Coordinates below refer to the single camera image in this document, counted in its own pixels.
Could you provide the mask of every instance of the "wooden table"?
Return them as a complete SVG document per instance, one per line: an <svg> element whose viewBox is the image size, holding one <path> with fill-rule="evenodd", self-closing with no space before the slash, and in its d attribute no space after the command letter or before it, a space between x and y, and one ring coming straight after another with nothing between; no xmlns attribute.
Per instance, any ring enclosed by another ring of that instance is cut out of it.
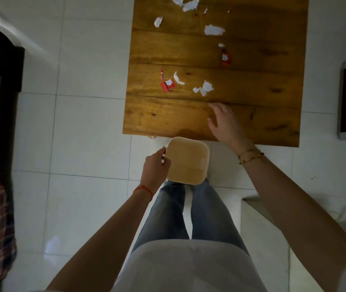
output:
<svg viewBox="0 0 346 292"><path fill-rule="evenodd" d="M135 0L123 133L214 141L207 103L224 102L255 143L298 147L307 12L308 0L200 0L187 12ZM206 36L210 24L223 35ZM232 56L227 67L219 43ZM161 68L185 85L164 93ZM202 97L192 89L204 80L214 90Z"/></svg>

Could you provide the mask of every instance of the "white tiled floor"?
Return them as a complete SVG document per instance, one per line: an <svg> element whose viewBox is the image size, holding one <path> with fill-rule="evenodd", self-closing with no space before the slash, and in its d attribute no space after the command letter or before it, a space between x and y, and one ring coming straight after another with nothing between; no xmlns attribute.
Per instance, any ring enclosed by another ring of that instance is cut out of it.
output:
<svg viewBox="0 0 346 292"><path fill-rule="evenodd" d="M5 291L43 289L138 185L144 158L167 143L122 134L133 2L0 0L0 16L30 39L8 33L28 52L13 167L19 255ZM346 142L336 138L345 60L346 0L310 0L300 148L261 147L336 212L346 209ZM228 148L208 145L210 182L239 228L241 198L256 191Z"/></svg>

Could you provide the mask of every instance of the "blue jeans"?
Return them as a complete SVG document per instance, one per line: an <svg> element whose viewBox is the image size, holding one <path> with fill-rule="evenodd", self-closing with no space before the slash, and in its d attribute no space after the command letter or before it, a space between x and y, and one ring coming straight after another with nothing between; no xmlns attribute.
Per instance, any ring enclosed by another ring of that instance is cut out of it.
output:
<svg viewBox="0 0 346 292"><path fill-rule="evenodd" d="M248 253L230 212L208 180L191 188L192 239L229 243ZM189 239L182 216L184 203L184 184L168 181L159 191L132 252L153 240Z"/></svg>

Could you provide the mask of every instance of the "square container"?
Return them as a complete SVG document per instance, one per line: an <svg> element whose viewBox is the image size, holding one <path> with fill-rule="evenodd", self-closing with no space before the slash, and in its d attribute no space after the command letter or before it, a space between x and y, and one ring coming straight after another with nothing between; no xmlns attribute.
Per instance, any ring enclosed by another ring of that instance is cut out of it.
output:
<svg viewBox="0 0 346 292"><path fill-rule="evenodd" d="M175 137L166 148L172 164L167 179L188 185L199 185L207 177L209 147L200 141Z"/></svg>

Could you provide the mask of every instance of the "red string bracelet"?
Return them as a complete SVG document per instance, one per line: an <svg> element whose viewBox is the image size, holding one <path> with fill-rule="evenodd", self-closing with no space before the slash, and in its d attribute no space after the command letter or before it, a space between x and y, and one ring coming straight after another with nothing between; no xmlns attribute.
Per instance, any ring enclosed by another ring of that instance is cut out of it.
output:
<svg viewBox="0 0 346 292"><path fill-rule="evenodd" d="M149 193L150 193L150 196L151 196L151 200L153 199L153 192L150 190L150 189L148 189L146 186L144 186L144 185L140 185L140 186L138 186L136 189L134 189L134 191L132 192L132 194L134 194L134 192L136 192L137 190L146 190L146 191L148 191Z"/></svg>

